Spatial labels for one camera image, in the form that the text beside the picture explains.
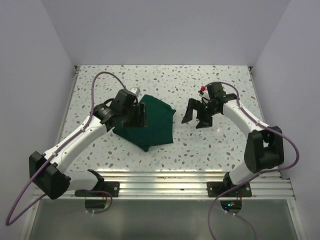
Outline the dark green surgical cloth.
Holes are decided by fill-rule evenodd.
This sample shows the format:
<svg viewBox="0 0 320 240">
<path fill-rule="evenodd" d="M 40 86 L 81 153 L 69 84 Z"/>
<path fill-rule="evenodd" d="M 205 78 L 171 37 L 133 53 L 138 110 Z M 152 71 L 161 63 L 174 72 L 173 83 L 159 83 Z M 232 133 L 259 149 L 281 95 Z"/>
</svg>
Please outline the dark green surgical cloth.
<svg viewBox="0 0 320 240">
<path fill-rule="evenodd" d="M 138 146 L 144 152 L 150 147 L 173 143 L 173 116 L 176 110 L 169 104 L 151 95 L 144 95 L 141 100 L 146 106 L 148 126 L 125 127 L 119 125 L 112 131 L 119 137 Z"/>
</svg>

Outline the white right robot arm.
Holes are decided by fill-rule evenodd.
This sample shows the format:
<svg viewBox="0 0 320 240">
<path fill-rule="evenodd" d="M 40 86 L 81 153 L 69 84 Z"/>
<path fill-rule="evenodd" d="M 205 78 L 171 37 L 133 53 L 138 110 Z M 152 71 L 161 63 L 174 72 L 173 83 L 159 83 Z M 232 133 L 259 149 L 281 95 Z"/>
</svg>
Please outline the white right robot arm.
<svg viewBox="0 0 320 240">
<path fill-rule="evenodd" d="M 182 123 L 193 119 L 196 111 L 196 128 L 213 126 L 213 116 L 221 114 L 231 120 L 246 137 L 243 161 L 224 175 L 220 189 L 227 196 L 235 196 L 241 190 L 241 183 L 284 163 L 282 130 L 270 127 L 260 121 L 240 101 L 239 91 L 226 93 L 223 82 L 211 82 L 199 90 L 201 100 L 190 98 Z"/>
</svg>

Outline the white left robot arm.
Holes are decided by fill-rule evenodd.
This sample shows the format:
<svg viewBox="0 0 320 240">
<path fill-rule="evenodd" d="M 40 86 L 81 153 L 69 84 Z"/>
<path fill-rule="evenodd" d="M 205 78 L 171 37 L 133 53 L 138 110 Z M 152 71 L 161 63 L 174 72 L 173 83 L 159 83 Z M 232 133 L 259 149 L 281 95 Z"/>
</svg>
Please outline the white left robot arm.
<svg viewBox="0 0 320 240">
<path fill-rule="evenodd" d="M 50 199 L 55 200 L 67 191 L 80 197 L 107 195 L 107 184 L 95 170 L 67 172 L 68 167 L 96 139 L 112 128 L 146 127 L 146 105 L 138 102 L 140 89 L 121 89 L 116 97 L 94 106 L 83 123 L 67 138 L 43 154 L 35 151 L 29 157 L 32 182 Z"/>
</svg>

